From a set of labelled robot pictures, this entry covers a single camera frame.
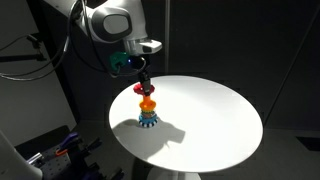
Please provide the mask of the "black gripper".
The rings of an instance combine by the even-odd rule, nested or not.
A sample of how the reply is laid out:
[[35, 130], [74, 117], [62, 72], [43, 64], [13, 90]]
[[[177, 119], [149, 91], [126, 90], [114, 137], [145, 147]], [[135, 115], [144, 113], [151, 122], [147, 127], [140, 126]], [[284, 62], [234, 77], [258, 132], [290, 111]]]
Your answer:
[[[141, 70], [144, 69], [147, 65], [147, 61], [143, 56], [130, 56], [128, 58], [128, 63], [132, 69]], [[150, 94], [151, 82], [148, 72], [143, 70], [138, 74], [139, 82], [142, 85], [142, 90], [145, 95]]]

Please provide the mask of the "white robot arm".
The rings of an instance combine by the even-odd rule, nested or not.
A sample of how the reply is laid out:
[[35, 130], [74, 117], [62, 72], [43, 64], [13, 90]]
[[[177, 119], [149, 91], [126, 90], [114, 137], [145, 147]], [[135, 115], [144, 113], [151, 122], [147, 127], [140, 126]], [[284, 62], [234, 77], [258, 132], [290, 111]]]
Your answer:
[[122, 40], [126, 53], [133, 57], [154, 54], [162, 48], [161, 42], [148, 38], [141, 0], [106, 0], [95, 8], [84, 5], [76, 24], [97, 42]]

